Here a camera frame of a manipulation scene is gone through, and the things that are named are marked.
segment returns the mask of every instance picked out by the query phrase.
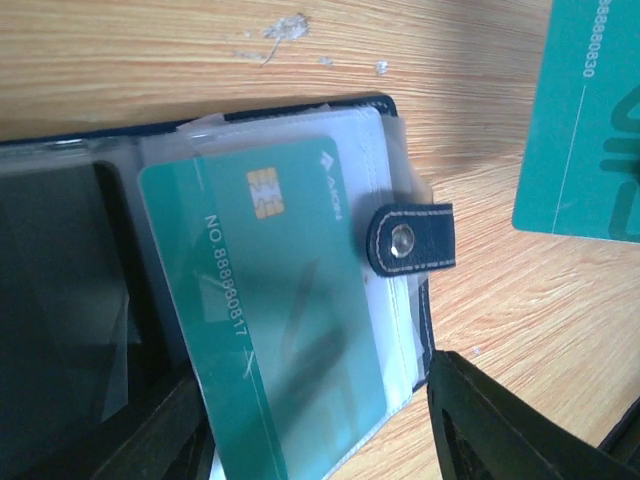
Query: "logo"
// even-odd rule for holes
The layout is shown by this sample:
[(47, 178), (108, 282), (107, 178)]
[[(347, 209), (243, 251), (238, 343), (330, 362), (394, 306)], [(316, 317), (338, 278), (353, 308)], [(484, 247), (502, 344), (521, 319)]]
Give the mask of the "logo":
[(256, 217), (262, 220), (284, 212), (280, 183), (275, 168), (263, 168), (248, 172), (247, 181)]
[(336, 189), (336, 180), (331, 176), (331, 167), (333, 166), (334, 159), (327, 152), (322, 152), (320, 158), (320, 164), (327, 171), (327, 185), (329, 186), (329, 195), (331, 196), (331, 204), (333, 205), (333, 211), (336, 214), (336, 220), (342, 220), (342, 207), (340, 206), (340, 195)]

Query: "white stripe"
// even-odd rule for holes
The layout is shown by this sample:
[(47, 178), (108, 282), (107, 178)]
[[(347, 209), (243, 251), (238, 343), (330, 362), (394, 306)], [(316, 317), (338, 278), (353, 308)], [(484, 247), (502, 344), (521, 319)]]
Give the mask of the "white stripe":
[[(249, 363), (249, 355), (247, 352), (247, 349), (242, 347), (244, 349), (244, 356), (247, 359), (247, 363)], [(269, 442), (269, 450), (271, 452), (271, 458), (273, 459), (273, 468), (276, 471), (276, 476), (278, 477), (278, 480), (282, 480), (282, 478), (280, 477), (280, 471), (278, 470), (278, 462), (276, 462), (276, 455), (274, 453), (273, 450), (273, 444), (271, 443), (271, 435), (269, 435), (269, 432), (267, 431), (267, 422), (264, 419), (264, 412), (262, 411), (262, 404), (260, 403), (260, 397), (258, 396), (258, 389), (256, 388), (256, 381), (253, 378), (253, 369), (249, 369), (249, 375), (251, 376), (251, 383), (253, 384), (253, 391), (256, 394), (256, 400), (258, 402), (258, 408), (260, 409), (260, 418), (262, 419), (262, 426), (264, 427), (264, 433), (267, 435), (267, 441)]]
[(247, 378), (249, 376), (249, 373), (251, 373), (251, 364), (253, 363), (253, 356), (254, 356), (254, 352), (252, 350), (251, 355), (247, 359), (247, 369), (244, 371), (244, 375), (242, 375), (242, 378)]
[(200, 185), (200, 190), (204, 192), (204, 182), (202, 181), (202, 175), (200, 174), (200, 166), (198, 165), (198, 159), (193, 159), (193, 166), (196, 169), (196, 176), (198, 177), (198, 185)]
[(580, 114), (582, 113), (582, 102), (584, 102), (584, 94), (587, 91), (587, 86), (582, 87), (582, 95), (580, 96), (580, 105), (578, 105), (578, 113), (576, 114), (576, 121), (573, 124), (573, 134), (571, 135), (571, 144), (569, 145), (569, 154), (567, 155), (567, 164), (564, 167), (564, 176), (562, 177), (562, 186), (560, 187), (560, 195), (558, 196), (558, 204), (556, 205), (556, 214), (553, 217), (553, 226), (551, 227), (551, 233), (556, 231), (556, 223), (558, 222), (558, 212), (560, 211), (560, 204), (562, 203), (562, 194), (564, 193), (564, 184), (567, 181), (567, 172), (569, 171), (569, 163), (571, 162), (571, 155), (573, 155), (573, 144), (576, 141), (576, 132), (578, 131), (578, 123), (580, 122)]

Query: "card holder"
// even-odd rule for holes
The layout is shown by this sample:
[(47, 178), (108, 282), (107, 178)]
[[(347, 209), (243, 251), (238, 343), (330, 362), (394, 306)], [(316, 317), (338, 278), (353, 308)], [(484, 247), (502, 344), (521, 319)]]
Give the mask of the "card holder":
[[(454, 264), (451, 208), (424, 205), (431, 203), (431, 192), (410, 167), (404, 133), (393, 101), (377, 96), (330, 102), (328, 106), (319, 103), (214, 115), (187, 123), (45, 139), (29, 145), (14, 142), (14, 146), (0, 149), (0, 166), (28, 170), (56, 168), (69, 162), (100, 163), (117, 173), (154, 301), (172, 344), (172, 359), (178, 362), (185, 358), (186, 350), (143, 207), (139, 172), (152, 165), (252, 146), (332, 138), (342, 159), (387, 410), (380, 422), (327, 472), (328, 476), (406, 406), (412, 393), (427, 381), (434, 347), (427, 274)], [(16, 152), (20, 162), (9, 158)], [(408, 227), (414, 247), (418, 247), (400, 260), (394, 253), (397, 227)], [(212, 475), (220, 473), (217, 463)]]

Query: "wood grain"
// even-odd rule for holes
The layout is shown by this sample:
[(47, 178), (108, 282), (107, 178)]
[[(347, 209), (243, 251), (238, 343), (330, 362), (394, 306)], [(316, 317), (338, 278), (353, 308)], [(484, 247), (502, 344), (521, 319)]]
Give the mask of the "wood grain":
[[(640, 249), (510, 224), (550, 0), (0, 5), (0, 139), (391, 94), (456, 211), (458, 267), (432, 278), (438, 346), (592, 444), (640, 396)], [(298, 12), (310, 34), (272, 62), (234, 55), (268, 54), (262, 30)], [(439, 477), (424, 394), (336, 475), (371, 477)]]

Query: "stitching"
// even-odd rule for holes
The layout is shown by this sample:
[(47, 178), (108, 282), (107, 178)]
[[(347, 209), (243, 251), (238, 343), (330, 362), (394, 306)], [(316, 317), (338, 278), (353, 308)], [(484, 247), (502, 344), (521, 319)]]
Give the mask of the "stitching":
[(454, 265), (456, 260), (455, 258), (450, 258), (447, 260), (439, 260), (437, 262), (427, 262), (427, 263), (418, 263), (414, 265), (405, 265), (403, 267), (389, 267), (385, 265), (382, 260), (382, 256), (380, 255), (380, 232), (382, 231), (382, 227), (385, 222), (389, 220), (391, 217), (399, 217), (399, 216), (409, 216), (409, 217), (431, 217), (437, 215), (452, 215), (453, 210), (427, 210), (423, 212), (410, 212), (410, 211), (401, 211), (401, 212), (389, 212), (380, 221), (378, 225), (378, 230), (376, 231), (376, 257), (380, 266), (385, 272), (393, 273), (393, 272), (411, 272), (413, 270), (424, 269), (424, 268), (438, 268), (438, 267), (446, 267), (449, 265)]
[[(364, 117), (364, 113), (362, 111), (358, 111), (358, 117), (360, 120), (362, 120), (362, 118)], [(364, 131), (364, 133), (367, 135), (367, 142), (366, 142), (366, 156), (367, 158), (372, 158), (373, 155), (371, 153), (371, 145), (372, 145), (372, 139), (371, 139), (371, 132), (368, 129), (362, 129), (362, 123), (359, 123), (359, 127), (360, 127), (360, 131)], [(367, 171), (369, 171), (369, 166), (371, 166), (371, 169), (373, 170), (373, 185), (371, 184), (371, 181), (369, 183), (369, 187), (373, 188), (373, 191), (376, 194), (376, 200), (377, 200), (377, 206), (376, 208), (379, 208), (382, 205), (382, 191), (380, 190), (380, 187), (378, 185), (378, 172), (376, 169), (376, 165), (375, 162), (372, 162), (371, 165), (369, 165), (369, 162), (367, 162)], [(387, 291), (389, 291), (390, 293), (390, 297), (391, 297), (391, 303), (393, 305), (393, 313), (394, 313), (394, 321), (393, 321), (393, 326), (395, 327), (396, 330), (396, 340), (397, 340), (397, 344), (398, 344), (398, 349), (400, 350), (400, 360), (402, 361), (402, 368), (404, 369), (404, 380), (405, 380), (405, 385), (408, 385), (409, 389), (411, 389), (411, 382), (409, 379), (409, 369), (407, 368), (407, 359), (405, 358), (405, 351), (404, 348), (402, 346), (402, 341), (401, 341), (401, 335), (400, 335), (400, 326), (399, 326), (399, 322), (400, 322), (400, 309), (398, 307), (398, 289), (396, 288), (396, 281), (395, 279), (388, 279), (387, 280)]]
[[(371, 133), (369, 132), (368, 129), (363, 128), (363, 125), (362, 125), (362, 119), (365, 118), (365, 114), (362, 111), (358, 111), (357, 116), (358, 116), (358, 133), (359, 135), (364, 134), (367, 136), (367, 141), (365, 142), (364, 148), (362, 147), (362, 142), (360, 142), (360, 148), (364, 150), (363, 152), (364, 156), (367, 159), (371, 159), (373, 157), (371, 152), (371, 144), (372, 144)], [(382, 205), (382, 192), (380, 191), (380, 187), (378, 185), (378, 172), (375, 166), (375, 162), (367, 161), (366, 166), (367, 166), (367, 179), (369, 181), (369, 190), (371, 192), (375, 192), (375, 196), (376, 196), (375, 198), (377, 201), (376, 209), (377, 209)], [(405, 358), (405, 352), (402, 347), (402, 341), (400, 336), (400, 326), (399, 326), (399, 322), (400, 322), (399, 310), (400, 309), (398, 308), (398, 301), (397, 301), (398, 292), (397, 292), (395, 282), (396, 282), (395, 279), (387, 279), (385, 283), (387, 284), (387, 291), (389, 292), (389, 296), (391, 297), (391, 305), (393, 308), (393, 316), (394, 316), (393, 326), (395, 328), (396, 343), (398, 346), (398, 350), (400, 351), (400, 360), (402, 362), (402, 368), (404, 370), (404, 380), (405, 380), (404, 383), (405, 385), (408, 385), (409, 388), (411, 388), (411, 382), (409, 381), (409, 370), (407, 368), (407, 359)]]
[(424, 372), (424, 378), (425, 380), (428, 380), (429, 370), (431, 367), (431, 359), (433, 358), (433, 342), (431, 339), (431, 332), (429, 331), (429, 325), (427, 324), (427, 319), (429, 317), (427, 316), (427, 302), (425, 301), (425, 290), (426, 290), (426, 287), (423, 283), (422, 285), (420, 285), (420, 302), (422, 303), (421, 305), (422, 315), (424, 317), (423, 323), (425, 327), (425, 333), (427, 334), (427, 346), (429, 347), (429, 365), (427, 365), (427, 368), (425, 369), (425, 372)]

